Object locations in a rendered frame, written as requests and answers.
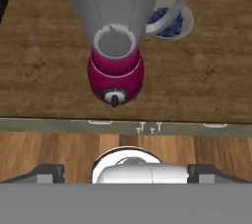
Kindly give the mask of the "white bowl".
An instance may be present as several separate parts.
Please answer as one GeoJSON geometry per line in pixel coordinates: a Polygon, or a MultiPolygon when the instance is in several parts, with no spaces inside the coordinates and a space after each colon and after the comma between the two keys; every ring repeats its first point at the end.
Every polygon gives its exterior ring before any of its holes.
{"type": "MultiPolygon", "coordinates": [[[[159,7],[168,7],[169,9],[171,5],[173,4],[173,2],[174,0],[157,0],[153,12],[156,11],[159,7]]],[[[156,34],[156,37],[162,38],[162,39],[177,40],[188,35],[194,26],[194,16],[187,6],[184,6],[182,11],[179,14],[182,14],[182,17],[184,18],[181,33],[178,35],[175,35],[174,37],[160,37],[158,36],[158,34],[156,34]]]]}

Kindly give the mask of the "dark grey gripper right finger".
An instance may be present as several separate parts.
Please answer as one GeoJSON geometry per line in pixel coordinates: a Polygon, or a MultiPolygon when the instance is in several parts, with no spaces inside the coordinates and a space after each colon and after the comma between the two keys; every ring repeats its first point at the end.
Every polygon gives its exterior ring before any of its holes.
{"type": "Polygon", "coordinates": [[[247,183],[247,180],[224,174],[213,164],[189,164],[188,184],[247,183]]]}

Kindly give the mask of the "grey-green cupboard run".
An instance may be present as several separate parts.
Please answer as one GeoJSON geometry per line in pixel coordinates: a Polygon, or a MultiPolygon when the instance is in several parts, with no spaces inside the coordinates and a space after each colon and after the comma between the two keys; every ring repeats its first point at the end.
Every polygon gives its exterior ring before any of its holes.
{"type": "Polygon", "coordinates": [[[157,121],[116,121],[107,126],[94,126],[90,119],[36,119],[36,118],[0,118],[0,132],[101,134],[101,135],[137,135],[139,122],[146,122],[140,135],[149,136],[191,136],[191,137],[252,137],[252,124],[227,124],[223,129],[211,129],[203,123],[162,122],[158,135],[152,135],[150,128],[157,121]]]}

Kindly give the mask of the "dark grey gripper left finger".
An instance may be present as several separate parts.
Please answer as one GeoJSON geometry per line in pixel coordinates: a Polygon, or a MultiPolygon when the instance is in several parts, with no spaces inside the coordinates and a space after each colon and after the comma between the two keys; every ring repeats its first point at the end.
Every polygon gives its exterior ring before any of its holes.
{"type": "Polygon", "coordinates": [[[65,166],[63,164],[39,164],[27,174],[5,180],[5,183],[18,184],[64,184],[65,166]]]}

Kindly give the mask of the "white round thing, black rim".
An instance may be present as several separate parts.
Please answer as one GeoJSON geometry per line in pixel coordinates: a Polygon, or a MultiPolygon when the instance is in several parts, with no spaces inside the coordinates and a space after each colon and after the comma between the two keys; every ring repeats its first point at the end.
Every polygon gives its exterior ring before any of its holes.
{"type": "Polygon", "coordinates": [[[186,184],[187,167],[163,163],[137,146],[114,147],[94,162],[92,184],[186,184]]]}

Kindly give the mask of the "black object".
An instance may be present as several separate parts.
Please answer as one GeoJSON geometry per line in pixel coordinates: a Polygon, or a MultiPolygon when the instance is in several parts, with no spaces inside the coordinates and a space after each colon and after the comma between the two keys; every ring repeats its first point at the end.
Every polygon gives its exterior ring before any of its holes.
{"type": "Polygon", "coordinates": [[[0,0],[0,23],[4,17],[9,0],[0,0]]]}

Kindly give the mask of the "blueberries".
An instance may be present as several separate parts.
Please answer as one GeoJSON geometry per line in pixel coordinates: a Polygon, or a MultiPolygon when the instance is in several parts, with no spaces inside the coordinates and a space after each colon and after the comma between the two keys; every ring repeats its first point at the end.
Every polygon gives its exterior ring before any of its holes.
{"type": "MultiPolygon", "coordinates": [[[[153,12],[150,24],[153,24],[157,21],[159,21],[168,11],[168,7],[159,7],[156,11],[153,12]]],[[[160,37],[174,37],[175,35],[178,35],[181,33],[182,25],[183,25],[184,18],[182,17],[182,14],[179,14],[173,22],[165,28],[163,31],[159,32],[157,36],[160,37]]]]}

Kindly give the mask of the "magenta blender with grey jar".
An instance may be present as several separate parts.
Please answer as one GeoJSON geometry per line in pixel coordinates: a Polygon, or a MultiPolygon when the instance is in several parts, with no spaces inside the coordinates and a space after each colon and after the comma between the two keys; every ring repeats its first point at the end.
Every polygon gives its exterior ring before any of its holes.
{"type": "Polygon", "coordinates": [[[187,0],[174,0],[155,23],[150,17],[157,0],[71,0],[91,46],[88,78],[95,96],[112,107],[134,99],[144,80],[140,44],[179,15],[187,0]]]}

